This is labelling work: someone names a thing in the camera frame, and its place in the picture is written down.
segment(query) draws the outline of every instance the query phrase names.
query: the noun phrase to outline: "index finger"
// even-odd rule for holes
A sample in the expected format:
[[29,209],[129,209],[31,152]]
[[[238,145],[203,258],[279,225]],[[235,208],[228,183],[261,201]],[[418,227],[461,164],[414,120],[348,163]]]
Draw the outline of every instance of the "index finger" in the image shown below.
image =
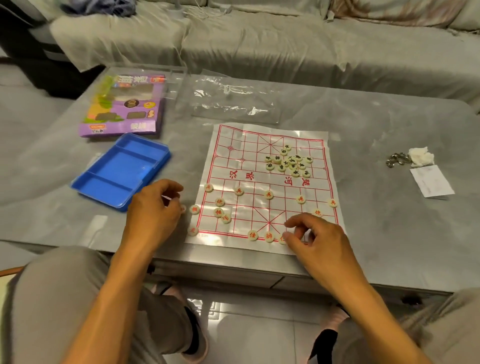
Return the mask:
[[158,180],[157,182],[152,183],[149,186],[151,192],[153,192],[158,198],[161,197],[165,192],[180,192],[183,191],[183,186],[172,180]]
[[319,230],[327,224],[329,224],[328,221],[306,212],[294,215],[285,221],[285,226],[287,228],[304,225],[305,227],[311,229],[315,235],[318,235],[320,233]]

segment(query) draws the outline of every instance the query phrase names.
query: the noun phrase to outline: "coffee table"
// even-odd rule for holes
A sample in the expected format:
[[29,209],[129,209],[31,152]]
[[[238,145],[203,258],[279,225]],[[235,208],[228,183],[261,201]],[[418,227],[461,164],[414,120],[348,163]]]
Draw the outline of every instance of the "coffee table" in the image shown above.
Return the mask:
[[[193,203],[213,125],[191,116],[193,75],[175,107],[167,104],[160,141],[172,152],[157,178],[185,186]],[[455,100],[408,97],[304,85],[230,80],[279,91],[279,129],[330,133],[339,200],[355,254],[368,280],[405,291],[453,292],[480,285],[480,120]],[[77,135],[91,86],[25,151],[1,179],[0,240],[47,247],[117,250],[125,213],[83,198],[69,187],[112,141]],[[386,158],[428,146],[456,194],[422,197],[408,166]],[[156,254],[158,272],[239,284],[317,292],[294,256],[183,243],[188,221]]]

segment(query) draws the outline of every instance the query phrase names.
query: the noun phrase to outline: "person's left hand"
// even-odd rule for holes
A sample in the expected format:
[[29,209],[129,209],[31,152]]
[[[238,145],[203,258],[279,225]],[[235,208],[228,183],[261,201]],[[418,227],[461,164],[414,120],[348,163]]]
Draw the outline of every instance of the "person's left hand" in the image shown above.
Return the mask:
[[[121,247],[153,252],[171,235],[181,215],[179,193],[183,186],[159,180],[133,196],[128,206],[127,223]],[[171,198],[168,201],[162,195]]]

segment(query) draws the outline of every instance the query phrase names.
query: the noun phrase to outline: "blue plastic box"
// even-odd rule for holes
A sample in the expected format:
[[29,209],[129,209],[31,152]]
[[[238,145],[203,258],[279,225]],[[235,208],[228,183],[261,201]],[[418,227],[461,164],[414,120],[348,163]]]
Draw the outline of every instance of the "blue plastic box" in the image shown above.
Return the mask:
[[124,134],[72,182],[72,188],[118,211],[127,211],[133,195],[151,181],[169,158],[165,144]]

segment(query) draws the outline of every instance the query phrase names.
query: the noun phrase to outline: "purple box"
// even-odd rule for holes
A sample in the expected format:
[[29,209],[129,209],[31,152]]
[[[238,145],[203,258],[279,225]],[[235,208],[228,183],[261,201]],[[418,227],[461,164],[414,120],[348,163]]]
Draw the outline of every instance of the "purple box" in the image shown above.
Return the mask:
[[157,133],[162,119],[165,87],[163,74],[106,76],[78,128],[78,134],[95,137]]

